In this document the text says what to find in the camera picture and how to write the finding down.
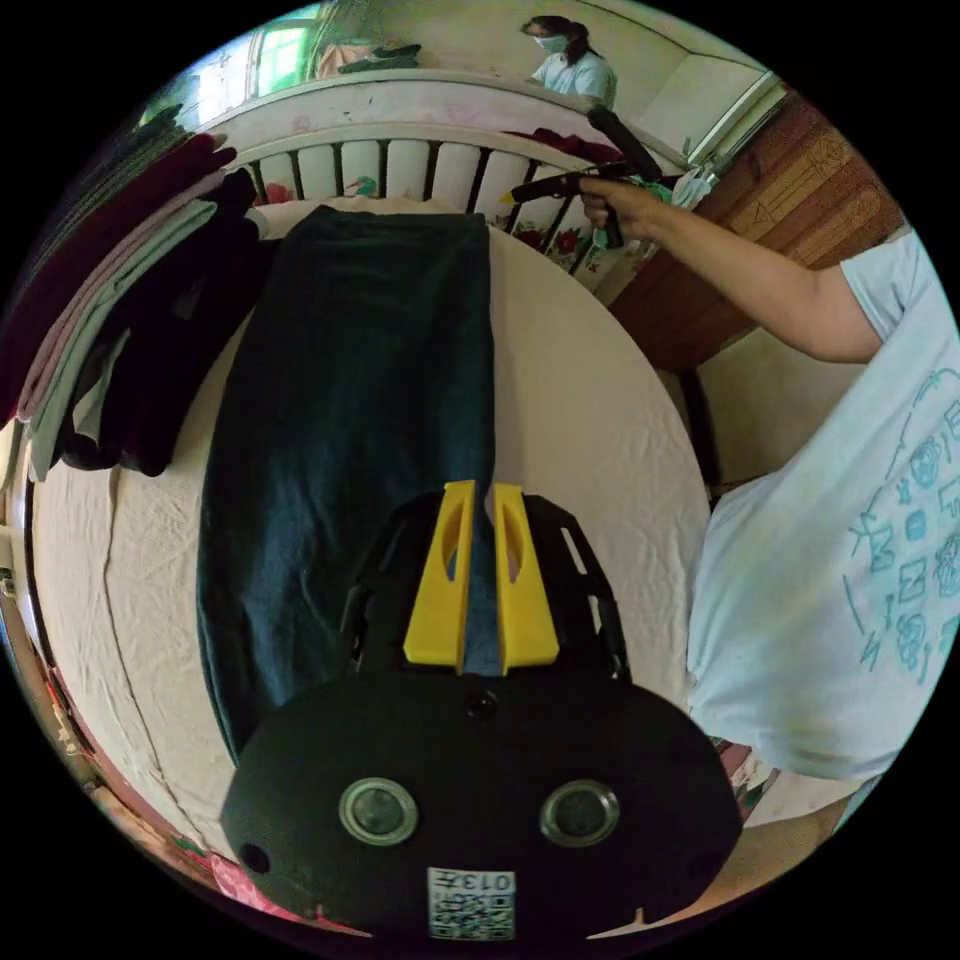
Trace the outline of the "person's right hand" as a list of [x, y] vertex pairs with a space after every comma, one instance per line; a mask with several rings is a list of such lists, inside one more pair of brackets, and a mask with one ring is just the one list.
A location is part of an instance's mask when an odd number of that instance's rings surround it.
[[661, 215], [670, 212], [670, 207], [653, 193], [627, 182], [581, 177], [579, 195], [594, 228], [609, 230], [616, 220], [627, 240], [652, 239]]

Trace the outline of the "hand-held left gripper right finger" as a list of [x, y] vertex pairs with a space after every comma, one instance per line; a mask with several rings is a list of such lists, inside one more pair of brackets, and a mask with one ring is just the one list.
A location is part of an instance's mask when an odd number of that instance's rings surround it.
[[494, 485], [493, 526], [501, 673], [551, 666], [558, 637], [521, 487]]

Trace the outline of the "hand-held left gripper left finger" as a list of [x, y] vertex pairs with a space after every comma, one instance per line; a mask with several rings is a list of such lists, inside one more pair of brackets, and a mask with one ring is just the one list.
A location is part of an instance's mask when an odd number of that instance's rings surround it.
[[405, 659], [416, 667], [463, 668], [475, 491], [473, 480], [447, 483], [430, 526], [403, 642]]

